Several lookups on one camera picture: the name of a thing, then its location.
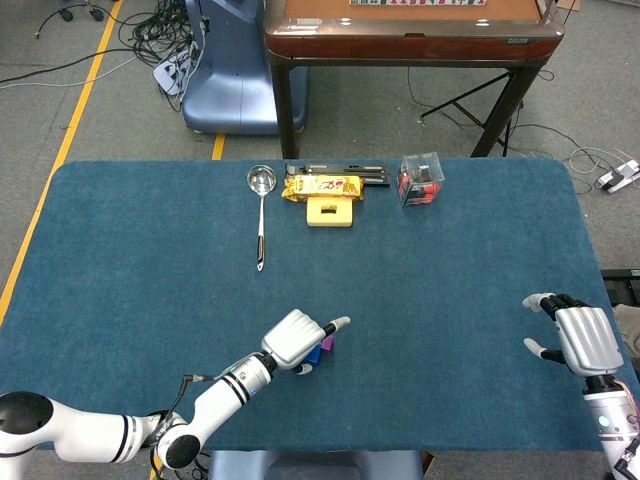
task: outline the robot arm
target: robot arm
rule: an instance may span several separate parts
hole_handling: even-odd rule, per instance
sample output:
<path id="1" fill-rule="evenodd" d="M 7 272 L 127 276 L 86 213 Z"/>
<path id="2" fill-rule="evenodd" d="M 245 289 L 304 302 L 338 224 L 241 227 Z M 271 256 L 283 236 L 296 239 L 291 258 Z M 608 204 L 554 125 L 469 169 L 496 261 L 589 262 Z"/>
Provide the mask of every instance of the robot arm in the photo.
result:
<path id="1" fill-rule="evenodd" d="M 537 357 L 566 364 L 585 379 L 584 399 L 591 409 L 602 448 L 616 480 L 638 480 L 640 446 L 638 409 L 626 386 L 614 378 L 623 358 L 601 308 L 593 308 L 569 295 L 539 293 L 522 304 L 553 320 L 560 337 L 561 350 L 550 350 L 525 338 L 525 346 Z"/>
<path id="2" fill-rule="evenodd" d="M 146 417 L 82 412 L 28 392 L 0 396 L 0 478 L 21 480 L 33 450 L 44 442 L 53 442 L 58 456 L 70 462 L 126 462 L 141 448 L 154 447 L 166 467 L 186 467 L 207 439 L 271 382 L 276 369 L 296 367 L 317 343 L 349 322 L 341 317 L 322 328 L 293 310 L 265 335 L 262 352 L 215 378 L 189 376 L 190 381 L 215 381 L 196 399 L 190 423 L 173 412 L 184 381 L 168 412 Z"/>

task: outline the metal table leg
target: metal table leg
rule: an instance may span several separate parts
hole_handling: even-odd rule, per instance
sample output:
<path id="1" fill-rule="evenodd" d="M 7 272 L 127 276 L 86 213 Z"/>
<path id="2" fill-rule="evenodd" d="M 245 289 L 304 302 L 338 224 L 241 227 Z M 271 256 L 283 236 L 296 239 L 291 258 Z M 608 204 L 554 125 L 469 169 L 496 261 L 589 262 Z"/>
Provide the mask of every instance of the metal table leg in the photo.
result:
<path id="1" fill-rule="evenodd" d="M 298 158 L 296 139 L 293 134 L 293 101 L 291 99 L 289 70 L 287 65 L 271 65 L 273 94 L 276 101 L 278 129 L 280 130 L 280 148 L 282 149 L 283 159 Z"/>
<path id="2" fill-rule="evenodd" d="M 491 153 L 491 149 L 536 79 L 540 68 L 520 67 L 512 71 L 513 75 L 504 86 L 498 101 L 487 118 L 484 133 L 478 140 L 478 144 L 471 154 L 472 157 L 486 157 Z"/>

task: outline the power strip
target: power strip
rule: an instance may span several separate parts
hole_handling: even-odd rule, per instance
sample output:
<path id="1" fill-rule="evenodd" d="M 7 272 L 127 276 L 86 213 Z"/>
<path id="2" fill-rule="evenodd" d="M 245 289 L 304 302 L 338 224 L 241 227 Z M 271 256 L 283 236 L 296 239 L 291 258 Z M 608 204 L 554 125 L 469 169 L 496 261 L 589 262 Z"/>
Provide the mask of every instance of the power strip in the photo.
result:
<path id="1" fill-rule="evenodd" d="M 596 180 L 596 185 L 605 192 L 615 193 L 638 179 L 640 179 L 640 163 L 630 160 L 602 175 Z"/>
<path id="2" fill-rule="evenodd" d="M 154 68 L 153 76 L 167 95 L 178 95 L 184 89 L 188 69 L 189 50 L 182 50 Z"/>

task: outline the clear plastic box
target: clear plastic box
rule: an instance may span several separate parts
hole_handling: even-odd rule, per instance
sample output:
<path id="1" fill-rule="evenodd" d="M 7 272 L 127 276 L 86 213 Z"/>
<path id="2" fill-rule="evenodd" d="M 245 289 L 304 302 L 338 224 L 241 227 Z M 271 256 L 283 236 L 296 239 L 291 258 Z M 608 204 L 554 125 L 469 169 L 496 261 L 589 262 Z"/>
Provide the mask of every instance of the clear plastic box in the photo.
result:
<path id="1" fill-rule="evenodd" d="M 432 203 L 443 182 L 444 174 L 437 153 L 402 157 L 396 186 L 403 207 Z"/>

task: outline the ladle handle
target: ladle handle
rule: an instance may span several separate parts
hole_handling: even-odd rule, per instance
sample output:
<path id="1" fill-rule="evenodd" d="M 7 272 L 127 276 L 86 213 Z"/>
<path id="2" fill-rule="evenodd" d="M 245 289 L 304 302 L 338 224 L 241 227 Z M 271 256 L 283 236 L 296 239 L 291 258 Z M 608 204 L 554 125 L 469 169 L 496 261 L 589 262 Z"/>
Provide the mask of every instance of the ladle handle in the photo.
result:
<path id="1" fill-rule="evenodd" d="M 258 271 L 264 267 L 264 197 L 260 197 L 260 223 L 258 223 Z"/>

